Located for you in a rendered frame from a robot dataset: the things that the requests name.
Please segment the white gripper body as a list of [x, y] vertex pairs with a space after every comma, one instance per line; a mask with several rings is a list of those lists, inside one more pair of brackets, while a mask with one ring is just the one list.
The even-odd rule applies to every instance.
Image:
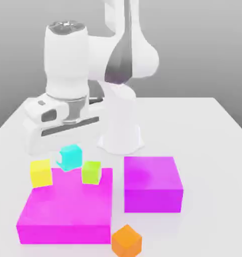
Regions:
[[23, 121], [23, 145], [29, 155], [39, 155], [49, 151], [86, 141], [97, 133], [100, 124], [98, 116], [77, 124], [56, 127], [41, 127], [29, 118]]

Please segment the small yellow cube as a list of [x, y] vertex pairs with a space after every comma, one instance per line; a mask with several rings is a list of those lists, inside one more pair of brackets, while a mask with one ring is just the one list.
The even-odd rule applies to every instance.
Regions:
[[51, 186], [53, 179], [50, 160], [32, 161], [30, 163], [30, 175], [33, 188]]

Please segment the large magenta box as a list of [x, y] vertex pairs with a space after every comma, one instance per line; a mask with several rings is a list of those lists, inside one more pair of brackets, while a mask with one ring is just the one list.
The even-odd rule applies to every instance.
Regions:
[[110, 244], [113, 170], [99, 185], [83, 184], [81, 170], [52, 169], [51, 186], [32, 189], [17, 221], [22, 244]]

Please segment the small cyan cube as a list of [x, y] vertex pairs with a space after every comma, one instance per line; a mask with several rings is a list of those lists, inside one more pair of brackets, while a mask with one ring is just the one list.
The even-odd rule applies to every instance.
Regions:
[[82, 166], [83, 153], [77, 144], [62, 147], [59, 154], [62, 155], [62, 166], [60, 168], [63, 171], [67, 172]]

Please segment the small orange cube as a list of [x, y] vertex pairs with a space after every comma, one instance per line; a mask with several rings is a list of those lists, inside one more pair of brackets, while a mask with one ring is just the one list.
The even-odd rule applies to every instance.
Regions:
[[111, 246], [118, 257], [136, 257], [142, 251], [142, 236], [127, 224], [112, 234]]

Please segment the small lime green cube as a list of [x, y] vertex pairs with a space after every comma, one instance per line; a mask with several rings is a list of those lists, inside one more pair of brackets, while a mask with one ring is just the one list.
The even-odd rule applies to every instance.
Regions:
[[101, 162], [86, 161], [82, 166], [81, 175], [84, 184], [99, 185], [102, 176]]

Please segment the large purple box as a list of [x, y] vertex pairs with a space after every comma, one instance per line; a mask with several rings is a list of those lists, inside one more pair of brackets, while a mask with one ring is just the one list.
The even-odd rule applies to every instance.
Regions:
[[180, 213], [182, 199], [173, 157], [124, 157], [124, 212]]

